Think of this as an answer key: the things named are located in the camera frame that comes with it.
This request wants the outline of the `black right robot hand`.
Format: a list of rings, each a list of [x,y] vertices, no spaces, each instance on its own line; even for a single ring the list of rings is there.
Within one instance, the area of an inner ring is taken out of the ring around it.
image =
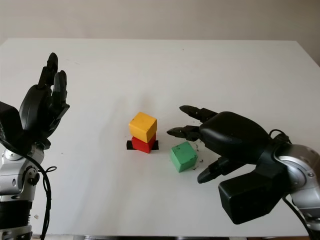
[[[214,112],[190,105],[182,105],[180,110],[201,124],[174,127],[167,133],[191,142],[200,140],[219,155],[216,162],[198,175],[200,184],[228,175],[246,164],[255,165],[271,141],[259,124],[234,112]]]

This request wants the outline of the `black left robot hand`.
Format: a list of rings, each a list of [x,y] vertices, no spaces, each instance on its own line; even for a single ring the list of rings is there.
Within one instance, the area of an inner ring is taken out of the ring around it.
[[[23,130],[46,150],[51,146],[48,138],[70,108],[66,103],[67,93],[67,75],[63,70],[58,71],[58,56],[52,52],[38,84],[30,87],[19,109]]]

